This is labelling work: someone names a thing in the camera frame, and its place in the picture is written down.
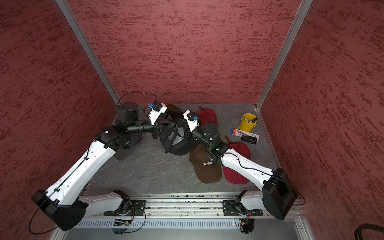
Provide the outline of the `black cap front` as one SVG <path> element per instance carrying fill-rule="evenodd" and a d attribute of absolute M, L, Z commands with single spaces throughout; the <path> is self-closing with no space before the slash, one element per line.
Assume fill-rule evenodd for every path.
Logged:
<path fill-rule="evenodd" d="M 183 156 L 198 146 L 198 142 L 193 135 L 191 138 L 177 138 L 175 119 L 171 120 L 171 123 L 174 125 L 167 127 L 166 131 L 160 135 L 160 141 L 166 153 Z"/>

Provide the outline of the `red cap with white logo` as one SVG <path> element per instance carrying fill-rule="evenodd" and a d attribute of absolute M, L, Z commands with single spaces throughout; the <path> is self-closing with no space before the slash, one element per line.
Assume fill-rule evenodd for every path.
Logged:
<path fill-rule="evenodd" d="M 232 150 L 236 151 L 240 155 L 244 156 L 247 159 L 251 158 L 251 152 L 249 147 L 245 143 L 241 142 L 231 142 L 227 135 L 225 135 L 225 139 L 228 142 L 228 145 L 232 148 Z M 249 179 L 244 177 L 238 170 L 242 169 L 240 167 L 239 161 L 237 159 L 233 159 L 230 162 L 230 167 L 223 166 L 223 173 L 226 180 L 235 185 L 245 185 L 250 182 Z"/>

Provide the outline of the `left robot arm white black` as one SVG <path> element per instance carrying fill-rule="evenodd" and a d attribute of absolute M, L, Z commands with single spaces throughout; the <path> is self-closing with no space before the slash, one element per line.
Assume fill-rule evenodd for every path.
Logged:
<path fill-rule="evenodd" d="M 154 102 L 150 108 L 146 114 L 135 103 L 117 106 L 115 123 L 93 138 L 84 155 L 56 183 L 33 194 L 32 200 L 58 228 L 70 230 L 83 218 L 104 212 L 120 216 L 133 213 L 130 198 L 122 191 L 91 197 L 82 196 L 82 192 L 106 161 L 119 150 L 131 147 L 132 135 L 151 133 L 157 136 L 161 128 L 155 123 L 167 106 Z"/>

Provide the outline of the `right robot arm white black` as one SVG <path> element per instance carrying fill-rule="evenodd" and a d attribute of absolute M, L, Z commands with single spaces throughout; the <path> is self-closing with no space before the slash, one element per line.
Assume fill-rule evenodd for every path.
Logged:
<path fill-rule="evenodd" d="M 214 123 L 200 127 L 198 117 L 186 114 L 184 118 L 188 136 L 195 144 L 190 152 L 190 162 L 198 179 L 205 184 L 214 183 L 222 176 L 222 167 L 233 170 L 261 190 L 261 194 L 243 191 L 238 195 L 235 209 L 239 215 L 266 210 L 276 219 L 284 220 L 298 197 L 286 173 L 280 168 L 263 167 L 241 155 L 221 140 Z"/>

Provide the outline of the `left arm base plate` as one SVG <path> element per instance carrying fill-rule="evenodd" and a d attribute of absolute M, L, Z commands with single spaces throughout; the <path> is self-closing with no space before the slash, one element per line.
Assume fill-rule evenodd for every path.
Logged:
<path fill-rule="evenodd" d="M 124 200 L 123 203 L 115 211 L 104 212 L 104 216 L 143 216 L 143 210 L 146 207 L 145 200 Z"/>

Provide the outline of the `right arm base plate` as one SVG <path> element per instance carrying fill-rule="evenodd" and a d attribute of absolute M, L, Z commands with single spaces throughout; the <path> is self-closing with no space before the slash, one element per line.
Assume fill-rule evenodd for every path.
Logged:
<path fill-rule="evenodd" d="M 240 203 L 236 201 L 224 200 L 222 201 L 223 213 L 226 217 L 247 217 L 251 215 L 252 217 L 261 217 L 263 216 L 262 210 L 247 210 Z"/>

